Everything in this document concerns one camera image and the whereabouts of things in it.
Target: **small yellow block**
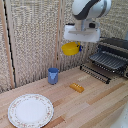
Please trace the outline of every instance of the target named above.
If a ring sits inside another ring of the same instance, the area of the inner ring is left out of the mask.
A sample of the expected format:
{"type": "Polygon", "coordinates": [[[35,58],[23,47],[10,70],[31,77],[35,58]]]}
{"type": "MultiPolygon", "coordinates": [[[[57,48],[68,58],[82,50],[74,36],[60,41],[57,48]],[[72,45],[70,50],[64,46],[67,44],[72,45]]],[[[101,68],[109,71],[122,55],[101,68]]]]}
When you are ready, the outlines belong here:
{"type": "Polygon", "coordinates": [[[69,87],[76,90],[79,93],[84,91],[84,88],[76,83],[71,84],[69,87]]]}

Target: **wooden table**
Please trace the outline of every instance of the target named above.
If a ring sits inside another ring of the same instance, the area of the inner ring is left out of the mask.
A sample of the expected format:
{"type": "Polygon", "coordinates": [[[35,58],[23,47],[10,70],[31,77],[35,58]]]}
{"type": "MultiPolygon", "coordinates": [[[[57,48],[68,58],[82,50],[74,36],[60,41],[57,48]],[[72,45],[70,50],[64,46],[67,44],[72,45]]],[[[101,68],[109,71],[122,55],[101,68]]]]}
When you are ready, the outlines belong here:
{"type": "Polygon", "coordinates": [[[50,85],[45,78],[13,89],[0,95],[0,128],[14,128],[7,117],[10,103],[32,93],[53,103],[54,116],[44,128],[109,128],[128,101],[128,80],[119,77],[106,85],[77,67],[60,73],[56,85],[50,85]],[[85,91],[74,91],[69,87],[72,83],[85,91]]]}

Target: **blue cup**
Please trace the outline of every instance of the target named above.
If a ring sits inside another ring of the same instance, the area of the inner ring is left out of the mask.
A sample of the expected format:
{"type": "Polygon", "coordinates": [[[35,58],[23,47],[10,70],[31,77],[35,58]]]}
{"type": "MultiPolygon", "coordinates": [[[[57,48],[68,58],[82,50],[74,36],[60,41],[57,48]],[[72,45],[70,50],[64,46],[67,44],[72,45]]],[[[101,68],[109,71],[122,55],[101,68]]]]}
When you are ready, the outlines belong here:
{"type": "Polygon", "coordinates": [[[58,82],[58,72],[57,68],[49,68],[48,69],[48,82],[50,84],[56,84],[58,82]]]}

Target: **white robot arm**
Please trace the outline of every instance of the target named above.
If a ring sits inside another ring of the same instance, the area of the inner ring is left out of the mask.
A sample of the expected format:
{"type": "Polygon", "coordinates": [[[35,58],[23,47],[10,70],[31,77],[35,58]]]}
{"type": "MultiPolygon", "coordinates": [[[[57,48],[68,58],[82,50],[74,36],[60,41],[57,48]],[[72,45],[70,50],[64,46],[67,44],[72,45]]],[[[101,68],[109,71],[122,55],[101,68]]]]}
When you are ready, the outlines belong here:
{"type": "Polygon", "coordinates": [[[108,14],[111,0],[74,0],[72,5],[75,25],[66,25],[64,38],[67,40],[94,42],[100,39],[100,24],[92,21],[108,14]]]}
{"type": "Polygon", "coordinates": [[[111,125],[110,128],[128,128],[128,102],[119,118],[111,125]]]}

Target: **yellow object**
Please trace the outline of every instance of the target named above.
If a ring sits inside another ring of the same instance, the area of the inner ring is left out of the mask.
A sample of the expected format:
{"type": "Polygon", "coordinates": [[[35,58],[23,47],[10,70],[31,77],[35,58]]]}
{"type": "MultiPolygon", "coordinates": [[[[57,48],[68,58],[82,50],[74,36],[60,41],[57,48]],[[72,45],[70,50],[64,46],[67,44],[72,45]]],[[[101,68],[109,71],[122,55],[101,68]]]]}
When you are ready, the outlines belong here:
{"type": "Polygon", "coordinates": [[[84,88],[82,86],[80,86],[78,84],[75,84],[75,83],[71,84],[70,88],[72,88],[72,89],[74,89],[74,90],[76,90],[77,92],[80,92],[80,93],[84,91],[84,88]]]}
{"type": "Polygon", "coordinates": [[[79,52],[79,48],[80,48],[80,42],[78,42],[78,44],[75,42],[70,42],[70,43],[64,44],[61,47],[63,53],[67,56],[77,54],[79,52]]]}

